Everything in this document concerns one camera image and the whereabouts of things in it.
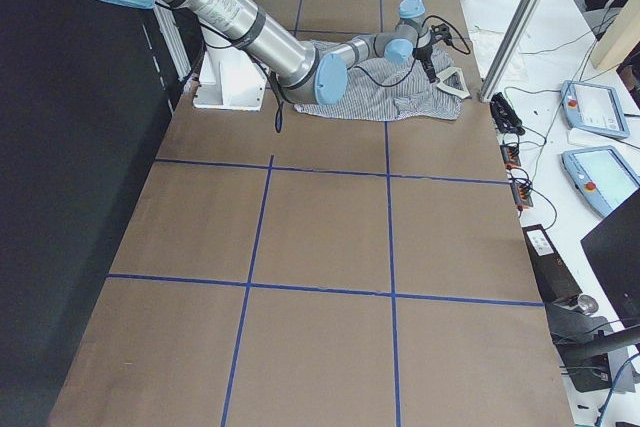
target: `blue cable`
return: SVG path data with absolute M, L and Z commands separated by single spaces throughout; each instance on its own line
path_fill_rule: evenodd
M 620 377 L 622 376 L 622 372 L 624 371 L 624 369 L 631 362 L 633 362 L 634 359 L 637 359 L 638 357 L 640 357 L 640 352 L 635 354 L 635 355 L 632 355 L 627 360 L 625 360 L 624 364 L 622 364 L 620 366 L 620 368 L 618 369 L 618 372 L 616 373 L 616 376 L 614 377 L 613 382 L 611 383 L 611 388 L 609 389 L 609 393 L 607 394 L 607 400 L 604 401 L 604 404 L 602 404 L 602 408 L 600 409 L 600 417 L 598 417 L 598 419 L 596 420 L 596 423 L 594 424 L 594 427 L 601 427 L 602 426 L 602 420 L 604 419 L 604 413 L 607 411 L 607 407 L 609 406 L 609 401 L 611 400 L 611 397 L 613 396 L 613 391 L 615 390 L 616 385 L 618 384 L 618 380 L 620 380 Z

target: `striped cloth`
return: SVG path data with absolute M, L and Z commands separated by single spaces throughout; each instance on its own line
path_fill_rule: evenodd
M 312 42 L 320 51 L 337 45 L 324 41 Z M 437 46 L 434 46 L 432 60 L 436 72 L 453 65 L 451 57 Z M 389 85 L 406 75 L 412 63 L 413 58 L 400 66 L 385 59 L 370 59 L 360 65 L 376 81 Z M 409 77 L 395 87 L 378 87 L 360 69 L 352 68 L 348 75 L 347 91 L 337 104 L 296 104 L 295 109 L 320 117 L 376 121 L 401 120 L 419 115 L 455 120 L 460 115 L 462 100 L 437 89 L 436 84 L 429 83 L 419 62 L 416 62 Z M 460 88 L 455 76 L 446 83 Z

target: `computer monitor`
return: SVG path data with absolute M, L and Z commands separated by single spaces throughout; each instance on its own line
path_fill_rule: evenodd
M 640 323 L 640 190 L 589 232 L 582 248 L 622 324 Z

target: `white tablet with blue frame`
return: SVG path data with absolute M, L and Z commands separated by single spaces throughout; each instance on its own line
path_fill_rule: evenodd
M 640 188 L 636 173 L 611 146 L 569 150 L 562 154 L 562 163 L 578 191 L 603 217 Z
M 614 139 L 629 137 L 620 99 L 611 87 L 567 80 L 562 105 L 571 127 Z

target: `white table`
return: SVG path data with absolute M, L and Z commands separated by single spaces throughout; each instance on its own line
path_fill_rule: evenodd
M 469 29 L 477 26 L 495 32 L 506 31 L 519 1 L 461 0 Z M 543 49 L 553 49 L 578 38 L 587 31 L 589 31 L 589 27 L 573 0 L 542 0 L 520 42 L 520 51 L 537 52 Z M 507 86 L 531 91 L 559 89 L 564 80 L 572 79 L 574 76 L 576 79 L 578 78 L 579 74 L 575 75 L 578 66 L 593 41 L 594 36 L 588 34 L 577 42 L 555 52 L 525 55 L 524 61 L 528 78 L 517 82 L 503 80 L 499 89 L 502 91 Z M 589 79 L 599 73 L 600 71 L 595 70 L 591 63 L 588 63 L 583 79 Z M 604 73 L 592 82 L 615 87 L 625 112 L 638 113 L 638 108 L 624 88 L 615 69 Z M 530 95 L 509 90 L 508 95 L 523 124 L 545 134 L 556 113 L 560 94 Z M 628 118 L 627 120 L 631 137 L 626 140 L 640 145 L 640 119 Z M 618 318 L 618 315 L 604 295 L 580 245 L 580 239 L 591 231 L 601 219 L 580 197 L 562 167 L 560 154 L 566 150 L 580 148 L 569 144 L 568 131 L 568 125 L 560 112 L 549 132 L 548 144 L 540 156 L 534 187 L 549 197 L 558 210 L 558 220 L 548 231 L 548 234 L 560 255 L 582 290 L 598 301 L 600 309 L 597 315 L 614 320 Z M 508 140 L 515 140 L 515 137 L 511 136 Z M 522 140 L 537 143 L 542 141 L 531 132 L 527 133 Z M 615 141 L 612 143 L 604 138 L 599 145 L 607 144 L 614 145 L 636 172 L 640 172 L 640 151 Z M 538 153 L 539 149 L 535 146 L 521 146 L 520 157 L 523 167 L 530 174 L 533 174 Z M 533 209 L 528 209 L 522 214 L 521 224 L 523 226 L 549 225 L 553 219 L 551 207 L 535 194 L 534 203 Z M 615 323 L 612 328 L 617 331 L 622 326 L 620 323 Z M 630 348 L 629 351 L 630 354 L 633 354 L 636 349 Z M 636 369 L 640 368 L 640 362 L 636 361 L 635 365 Z M 607 392 L 604 390 L 590 393 L 577 392 L 568 378 L 565 379 L 565 387 L 576 424 L 593 425 L 597 416 L 597 408 L 604 402 Z M 578 409 L 578 404 L 588 406 L 589 409 Z M 640 392 L 614 395 L 607 409 L 603 425 L 613 427 L 616 421 L 640 424 Z

